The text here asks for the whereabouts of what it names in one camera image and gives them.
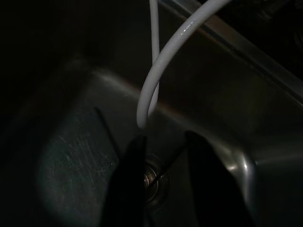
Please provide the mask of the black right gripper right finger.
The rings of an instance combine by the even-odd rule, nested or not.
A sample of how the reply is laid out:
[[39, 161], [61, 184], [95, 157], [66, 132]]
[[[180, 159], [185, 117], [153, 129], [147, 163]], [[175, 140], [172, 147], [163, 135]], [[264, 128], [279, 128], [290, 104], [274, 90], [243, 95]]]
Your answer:
[[212, 145], [192, 131], [185, 132], [190, 181], [200, 227], [254, 227], [235, 178]]

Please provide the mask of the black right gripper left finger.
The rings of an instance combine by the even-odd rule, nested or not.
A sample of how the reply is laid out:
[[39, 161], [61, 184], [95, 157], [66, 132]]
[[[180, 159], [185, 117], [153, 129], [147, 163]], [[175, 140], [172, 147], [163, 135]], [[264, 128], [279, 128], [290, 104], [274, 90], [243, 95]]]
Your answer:
[[102, 210], [101, 227], [152, 227], [145, 206], [145, 152], [147, 138], [133, 139], [111, 175]]

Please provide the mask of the steel sink drain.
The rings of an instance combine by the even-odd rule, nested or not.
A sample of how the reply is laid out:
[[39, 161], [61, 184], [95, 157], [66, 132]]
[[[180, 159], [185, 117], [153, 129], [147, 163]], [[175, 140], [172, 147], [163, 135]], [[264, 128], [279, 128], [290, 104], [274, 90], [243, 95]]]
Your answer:
[[145, 158], [144, 187], [148, 207], [156, 209], [165, 202], [169, 192], [169, 175], [164, 163], [151, 153]]

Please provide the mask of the stainless steel sink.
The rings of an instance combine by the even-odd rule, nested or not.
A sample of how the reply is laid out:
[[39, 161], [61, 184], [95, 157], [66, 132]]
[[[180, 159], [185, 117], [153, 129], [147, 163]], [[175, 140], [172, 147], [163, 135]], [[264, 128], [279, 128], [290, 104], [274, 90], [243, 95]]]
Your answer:
[[101, 227], [129, 143], [169, 175], [152, 227], [200, 227], [186, 131], [235, 178], [257, 227], [303, 227], [303, 58], [293, 73], [213, 16], [178, 51], [141, 130], [149, 0], [0, 0], [0, 227]]

